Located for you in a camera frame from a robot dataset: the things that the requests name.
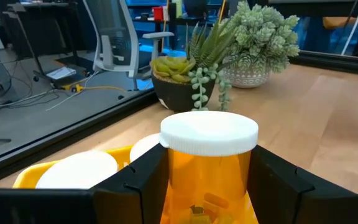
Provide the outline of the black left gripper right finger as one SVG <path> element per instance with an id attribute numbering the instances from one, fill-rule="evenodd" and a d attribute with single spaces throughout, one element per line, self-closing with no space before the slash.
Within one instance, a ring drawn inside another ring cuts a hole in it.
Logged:
<path id="1" fill-rule="evenodd" d="M 261 146 L 252 150 L 247 189 L 259 224 L 358 224 L 358 194 Z"/>

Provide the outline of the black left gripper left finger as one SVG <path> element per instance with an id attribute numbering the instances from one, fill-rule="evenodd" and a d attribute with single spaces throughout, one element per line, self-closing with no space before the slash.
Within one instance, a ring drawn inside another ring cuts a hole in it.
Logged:
<path id="1" fill-rule="evenodd" d="M 158 144 L 89 190 L 0 189 L 0 224 L 159 224 L 168 179 Z"/>

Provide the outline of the orange pill bottle white cap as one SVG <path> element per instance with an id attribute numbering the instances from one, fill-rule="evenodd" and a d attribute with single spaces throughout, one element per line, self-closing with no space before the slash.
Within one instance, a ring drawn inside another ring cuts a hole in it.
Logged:
<path id="1" fill-rule="evenodd" d="M 41 176 L 38 189 L 90 189 L 118 171 L 113 156 L 86 151 L 57 162 Z"/>
<path id="2" fill-rule="evenodd" d="M 134 162 L 136 159 L 138 159 L 140 156 L 145 154 L 147 151 L 152 149 L 154 146 L 156 146 L 159 143 L 159 133 L 148 135 L 138 142 L 136 142 L 130 151 L 129 157 L 130 162 Z"/>
<path id="3" fill-rule="evenodd" d="M 258 124 L 222 111 L 173 114 L 160 124 L 169 160 L 171 224 L 245 224 Z"/>

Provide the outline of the yellow plastic basket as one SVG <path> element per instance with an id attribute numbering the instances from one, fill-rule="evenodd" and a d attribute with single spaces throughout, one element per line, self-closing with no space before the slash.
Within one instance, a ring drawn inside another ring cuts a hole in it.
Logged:
<path id="1" fill-rule="evenodd" d="M 115 158 L 118 164 L 118 170 L 123 169 L 130 163 L 130 151 L 132 145 L 112 148 L 106 151 Z M 41 176 L 54 164 L 58 163 L 59 160 L 39 163 L 36 165 L 29 166 L 24 169 L 17 177 L 12 188 L 13 189 L 34 189 Z M 251 199 L 248 192 L 246 192 L 246 207 L 244 210 L 246 216 L 245 224 L 259 224 L 254 208 L 252 206 Z"/>

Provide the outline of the succulent plants in dark pot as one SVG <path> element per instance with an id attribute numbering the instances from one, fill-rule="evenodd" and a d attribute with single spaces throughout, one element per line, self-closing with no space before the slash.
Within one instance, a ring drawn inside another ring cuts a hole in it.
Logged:
<path id="1" fill-rule="evenodd" d="M 235 41 L 237 27 L 229 21 L 217 22 L 208 31 L 196 25 L 186 35 L 184 57 L 159 56 L 150 62 L 152 83 L 160 103 L 176 112 L 208 109 L 214 87 L 219 85 L 220 110 L 227 110 L 230 102 L 230 81 L 223 69 L 230 65 L 223 60 Z"/>

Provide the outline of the yellow object on floor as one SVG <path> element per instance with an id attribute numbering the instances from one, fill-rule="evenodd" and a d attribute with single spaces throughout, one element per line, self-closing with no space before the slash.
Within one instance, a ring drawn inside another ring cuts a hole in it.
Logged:
<path id="1" fill-rule="evenodd" d="M 76 93 L 76 92 L 81 92 L 84 89 L 84 87 L 81 86 L 80 84 L 71 84 L 71 85 L 63 85 L 61 89 Z"/>

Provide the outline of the white paper on floor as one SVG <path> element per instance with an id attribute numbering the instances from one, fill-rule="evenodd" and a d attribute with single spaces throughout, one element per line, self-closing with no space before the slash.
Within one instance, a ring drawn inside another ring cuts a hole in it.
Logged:
<path id="1" fill-rule="evenodd" d="M 61 78 L 69 77 L 74 74 L 76 74 L 76 70 L 70 67 L 62 67 L 47 73 L 46 76 L 54 80 L 59 80 Z"/>

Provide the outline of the white grey office chair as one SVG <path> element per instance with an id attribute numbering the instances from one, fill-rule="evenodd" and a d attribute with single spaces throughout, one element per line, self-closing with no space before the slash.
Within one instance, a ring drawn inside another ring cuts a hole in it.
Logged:
<path id="1" fill-rule="evenodd" d="M 83 0 L 96 33 L 95 72 L 125 73 L 134 83 L 152 75 L 149 64 L 140 66 L 139 38 L 126 0 Z"/>

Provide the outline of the green plant in white pot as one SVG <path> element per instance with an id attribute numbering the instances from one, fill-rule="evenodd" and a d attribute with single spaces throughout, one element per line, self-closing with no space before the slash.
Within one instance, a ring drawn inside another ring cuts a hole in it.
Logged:
<path id="1" fill-rule="evenodd" d="M 271 74 L 283 72 L 300 52 L 294 31 L 299 20 L 296 15 L 284 17 L 271 6 L 250 7 L 246 0 L 239 1 L 235 14 L 223 21 L 226 31 L 234 29 L 234 43 L 223 60 L 229 64 L 224 74 L 231 85 L 255 88 Z"/>

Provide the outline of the red container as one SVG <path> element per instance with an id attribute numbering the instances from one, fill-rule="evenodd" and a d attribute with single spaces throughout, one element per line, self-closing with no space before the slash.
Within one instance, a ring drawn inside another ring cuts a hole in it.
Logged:
<path id="1" fill-rule="evenodd" d="M 153 7 L 152 8 L 153 11 L 153 17 L 155 21 L 163 21 L 164 20 L 164 15 L 163 15 L 163 7 L 162 6 L 158 6 L 158 7 Z"/>

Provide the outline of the black desk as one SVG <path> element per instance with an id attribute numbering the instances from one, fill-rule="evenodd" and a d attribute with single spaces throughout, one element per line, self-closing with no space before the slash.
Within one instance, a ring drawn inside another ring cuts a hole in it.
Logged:
<path id="1" fill-rule="evenodd" d="M 0 0 L 0 13 L 20 59 L 86 48 L 77 0 Z"/>

